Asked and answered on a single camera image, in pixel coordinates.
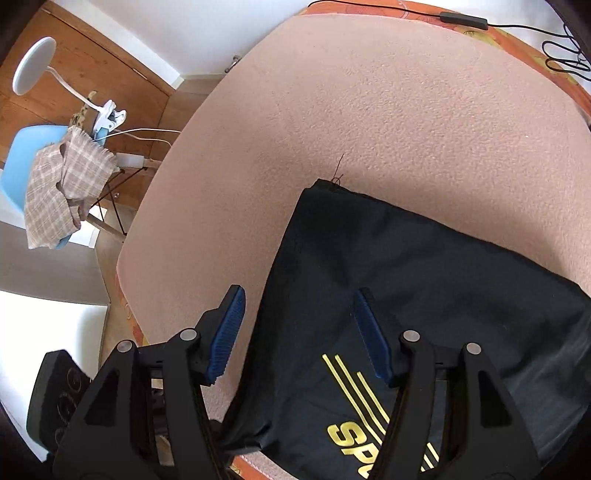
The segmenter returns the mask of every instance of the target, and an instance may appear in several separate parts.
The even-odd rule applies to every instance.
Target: white clip-on lamp
[[[56,52],[56,41],[51,37],[45,37],[35,43],[18,64],[17,71],[12,79],[12,90],[17,95],[24,95],[31,90],[43,75],[43,72],[51,73],[72,95],[82,100],[86,105],[99,112],[92,128],[92,136],[96,139],[100,129],[108,132],[120,126],[127,116],[125,110],[117,112],[113,100],[107,101],[102,107],[75,91],[49,64]]]

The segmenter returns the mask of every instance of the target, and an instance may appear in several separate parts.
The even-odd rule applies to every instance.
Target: pink fleece surface
[[[220,83],[174,143],[125,241],[121,287],[152,343],[241,284],[221,419],[301,191],[342,186],[519,252],[591,292],[591,134],[574,102],[502,50],[419,21],[308,15]],[[286,473],[262,455],[268,476]]]

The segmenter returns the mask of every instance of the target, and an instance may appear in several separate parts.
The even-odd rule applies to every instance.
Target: power cord
[[[579,73],[579,72],[587,72],[587,73],[591,72],[591,67],[589,66],[589,61],[584,56],[583,50],[581,49],[579,44],[577,44],[577,41],[572,36],[572,34],[569,33],[566,24],[563,24],[564,34],[561,34],[561,33],[549,32],[547,30],[544,30],[543,28],[530,27],[529,25],[490,24],[490,23],[488,23],[488,20],[486,18],[473,17],[472,15],[458,14],[455,12],[441,12],[440,14],[436,15],[436,14],[428,14],[425,12],[417,12],[415,10],[409,10],[408,8],[403,8],[403,7],[393,7],[391,5],[362,4],[362,3],[358,3],[358,2],[349,2],[346,0],[316,0],[312,3],[310,3],[308,5],[308,7],[311,7],[314,4],[319,4],[322,2],[332,2],[332,3],[336,3],[336,4],[345,4],[345,5],[356,5],[358,7],[388,8],[391,10],[399,10],[401,12],[408,12],[411,14],[423,15],[425,17],[438,18],[440,21],[442,21],[444,23],[449,23],[449,24],[454,24],[454,25],[464,25],[465,27],[473,27],[473,28],[478,28],[480,30],[488,30],[488,27],[523,28],[526,30],[534,30],[536,32],[544,33],[546,35],[550,35],[551,37],[568,38],[570,40],[570,42],[573,44],[574,48],[568,48],[564,45],[561,45],[560,43],[556,43],[555,41],[551,41],[551,40],[545,40],[542,42],[541,49],[542,49],[542,52],[544,53],[544,55],[546,55],[546,57],[547,57],[545,60],[546,66],[548,67],[548,69],[552,70],[553,72],[570,73],[572,75],[576,75],[578,77],[581,77],[583,80],[587,80],[587,81],[591,82],[591,78],[586,77],[585,75],[582,75],[581,73]],[[561,59],[559,57],[555,57],[547,51],[547,46],[553,46],[553,47],[561,48],[562,50],[566,50],[568,52],[571,52],[577,56],[577,59],[572,60],[572,59]],[[571,68],[571,70],[565,70],[563,68],[557,69],[556,67],[554,67],[551,64],[551,62],[555,62],[559,65],[564,65],[566,67]]]

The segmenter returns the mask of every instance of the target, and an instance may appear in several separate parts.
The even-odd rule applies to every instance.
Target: yellow logo
[[[376,397],[374,392],[371,390],[369,384],[365,381],[365,378],[361,372],[357,372],[357,380],[361,385],[360,387],[349,373],[349,370],[341,360],[340,356],[335,355],[335,361],[342,371],[345,379],[347,380],[347,383],[350,385],[353,393],[355,394],[353,395],[349,391],[347,384],[341,378],[335,366],[332,364],[330,358],[324,354],[322,355],[322,360],[324,360],[326,363],[330,373],[332,373],[341,390],[351,403],[351,406],[357,412],[361,423],[365,427],[365,430],[363,430],[363,428],[354,421],[346,421],[340,426],[329,425],[326,431],[335,445],[343,447],[341,448],[343,455],[353,455],[361,462],[362,465],[359,467],[357,472],[363,478],[368,478],[369,472],[374,466],[375,459],[378,456],[379,445],[382,445],[382,439],[386,435],[386,429],[388,428],[388,423],[390,423],[390,417],[382,407],[378,397]],[[366,431],[369,433],[369,435],[371,435],[373,440],[370,439],[368,441],[368,436],[365,433]],[[421,467],[422,472],[433,468],[439,462],[439,456],[431,443],[428,443],[427,447],[425,448],[423,460],[424,463]]]

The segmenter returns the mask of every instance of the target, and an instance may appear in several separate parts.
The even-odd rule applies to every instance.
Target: wooden door
[[[57,51],[51,66],[74,89],[83,95],[95,90],[93,103],[103,105],[112,99],[118,110],[127,111],[127,120],[121,129],[158,127],[168,94],[88,36],[42,9],[27,25],[0,66],[0,167],[4,165],[12,139],[21,128],[41,124],[67,125],[82,106],[81,101],[49,73],[44,73],[26,95],[18,96],[12,91],[12,77],[18,63],[27,50],[43,37],[56,39]],[[92,111],[88,116],[94,118]],[[137,136],[153,137],[150,132],[139,132]],[[107,139],[106,147],[113,152],[149,157],[152,143],[117,135]],[[120,189],[118,202],[137,208],[147,185],[146,178],[138,176],[131,179]]]

